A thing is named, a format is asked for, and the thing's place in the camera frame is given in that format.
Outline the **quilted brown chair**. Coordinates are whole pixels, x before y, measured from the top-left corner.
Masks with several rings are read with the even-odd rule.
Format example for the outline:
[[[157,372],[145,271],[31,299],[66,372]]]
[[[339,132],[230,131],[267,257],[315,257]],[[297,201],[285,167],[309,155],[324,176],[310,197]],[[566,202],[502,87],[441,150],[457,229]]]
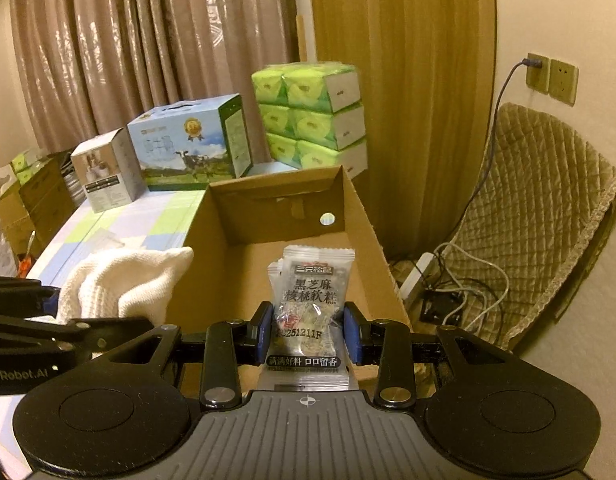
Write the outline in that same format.
[[[464,307],[461,326],[513,348],[605,240],[616,204],[616,167],[574,128],[506,103],[496,121],[494,161],[457,233],[442,251],[458,278],[499,299]]]

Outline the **white knit cloth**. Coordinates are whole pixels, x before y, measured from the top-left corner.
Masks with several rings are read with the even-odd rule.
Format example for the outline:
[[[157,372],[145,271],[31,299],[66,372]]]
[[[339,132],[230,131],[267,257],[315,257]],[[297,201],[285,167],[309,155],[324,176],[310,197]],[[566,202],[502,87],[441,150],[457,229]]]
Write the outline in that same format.
[[[96,252],[70,271],[61,286],[56,318],[147,318],[166,322],[174,286],[189,270],[194,250],[118,248]]]

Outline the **white humidifier product box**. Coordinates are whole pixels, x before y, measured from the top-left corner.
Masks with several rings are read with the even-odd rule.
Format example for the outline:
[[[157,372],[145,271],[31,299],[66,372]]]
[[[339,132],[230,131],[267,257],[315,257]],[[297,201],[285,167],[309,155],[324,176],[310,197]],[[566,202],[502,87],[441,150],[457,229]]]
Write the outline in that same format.
[[[128,205],[146,190],[126,127],[82,142],[70,159],[94,212]]]

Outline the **checkered blue green tablecloth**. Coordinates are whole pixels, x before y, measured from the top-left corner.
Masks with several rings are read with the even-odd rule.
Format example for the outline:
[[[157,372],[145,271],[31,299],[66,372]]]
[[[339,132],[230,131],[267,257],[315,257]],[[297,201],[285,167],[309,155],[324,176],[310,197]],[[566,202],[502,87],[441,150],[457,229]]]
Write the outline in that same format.
[[[84,203],[46,246],[28,276],[61,287],[74,266],[99,250],[181,247],[203,195],[202,191],[147,192],[129,205],[100,214]],[[12,429],[20,400],[21,396],[0,396],[0,477],[8,479],[30,474]]]

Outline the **wall power socket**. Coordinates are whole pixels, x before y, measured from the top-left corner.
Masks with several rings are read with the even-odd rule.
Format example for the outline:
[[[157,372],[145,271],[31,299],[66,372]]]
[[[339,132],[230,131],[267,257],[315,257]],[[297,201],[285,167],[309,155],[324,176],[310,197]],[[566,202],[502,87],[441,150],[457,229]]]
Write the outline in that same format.
[[[526,86],[542,94],[549,93],[550,58],[529,53],[524,59],[526,66]]]

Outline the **golden yellow curtain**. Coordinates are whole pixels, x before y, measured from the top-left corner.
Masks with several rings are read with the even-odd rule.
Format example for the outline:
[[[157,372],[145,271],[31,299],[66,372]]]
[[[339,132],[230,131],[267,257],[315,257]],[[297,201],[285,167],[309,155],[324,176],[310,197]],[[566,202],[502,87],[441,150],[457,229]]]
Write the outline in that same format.
[[[317,55],[356,66],[369,167],[356,179],[388,256],[446,240],[479,176],[496,0],[312,0]]]

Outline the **brown pleated curtain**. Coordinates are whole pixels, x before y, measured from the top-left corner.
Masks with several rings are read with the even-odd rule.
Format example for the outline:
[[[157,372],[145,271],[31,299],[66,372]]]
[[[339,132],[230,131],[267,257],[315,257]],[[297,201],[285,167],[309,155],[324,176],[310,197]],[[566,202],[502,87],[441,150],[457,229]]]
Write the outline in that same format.
[[[297,56],[294,0],[11,0],[20,83],[51,152],[157,105],[237,93],[268,159],[252,75]]]

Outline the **green tissue pack stack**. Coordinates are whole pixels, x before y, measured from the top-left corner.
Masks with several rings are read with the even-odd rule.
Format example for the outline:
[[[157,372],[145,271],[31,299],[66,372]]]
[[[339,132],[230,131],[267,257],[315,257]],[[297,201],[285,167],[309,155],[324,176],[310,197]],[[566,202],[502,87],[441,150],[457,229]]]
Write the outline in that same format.
[[[359,74],[340,62],[268,65],[252,85],[270,156],[295,169],[368,169]]]

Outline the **stacked cardboard boxes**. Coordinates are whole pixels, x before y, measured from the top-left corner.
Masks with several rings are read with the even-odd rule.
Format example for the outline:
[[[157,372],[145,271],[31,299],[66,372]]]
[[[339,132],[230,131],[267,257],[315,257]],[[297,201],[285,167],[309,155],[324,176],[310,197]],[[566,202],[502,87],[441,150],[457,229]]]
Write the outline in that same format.
[[[24,184],[16,182],[0,196],[0,221],[15,255],[38,258],[77,206],[62,176],[62,156],[51,156]]]

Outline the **black sesame snack packet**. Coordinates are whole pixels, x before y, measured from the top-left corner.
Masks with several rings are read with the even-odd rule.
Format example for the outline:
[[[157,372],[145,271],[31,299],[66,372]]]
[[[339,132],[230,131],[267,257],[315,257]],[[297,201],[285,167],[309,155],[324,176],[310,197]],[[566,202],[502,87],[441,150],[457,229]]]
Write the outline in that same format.
[[[343,310],[352,248],[288,245],[268,267],[273,290],[270,346],[258,387],[344,391],[351,386]]]

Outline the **open brown cardboard box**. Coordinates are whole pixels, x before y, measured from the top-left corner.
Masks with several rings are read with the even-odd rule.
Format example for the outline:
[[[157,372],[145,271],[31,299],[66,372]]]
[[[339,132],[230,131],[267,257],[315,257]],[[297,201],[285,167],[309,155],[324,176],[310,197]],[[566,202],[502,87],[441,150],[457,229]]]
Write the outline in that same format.
[[[167,321],[184,331],[183,389],[203,406],[369,380],[378,403],[414,399],[408,316],[343,170],[215,184],[186,244],[194,257]]]

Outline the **white power strip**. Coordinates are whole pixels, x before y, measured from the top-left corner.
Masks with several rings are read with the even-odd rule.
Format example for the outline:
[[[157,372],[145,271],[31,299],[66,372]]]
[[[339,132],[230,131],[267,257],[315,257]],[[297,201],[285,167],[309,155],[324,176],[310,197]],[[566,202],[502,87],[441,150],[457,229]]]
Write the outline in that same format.
[[[438,271],[436,256],[432,252],[424,252],[398,290],[398,296],[407,309],[424,294]]]

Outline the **blue milk carton box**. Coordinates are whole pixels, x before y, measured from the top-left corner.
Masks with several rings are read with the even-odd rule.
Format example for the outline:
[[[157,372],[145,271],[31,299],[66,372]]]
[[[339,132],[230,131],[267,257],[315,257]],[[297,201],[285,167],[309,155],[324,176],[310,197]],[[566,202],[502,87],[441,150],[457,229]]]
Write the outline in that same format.
[[[239,94],[156,106],[127,125],[152,191],[204,190],[253,166]]]

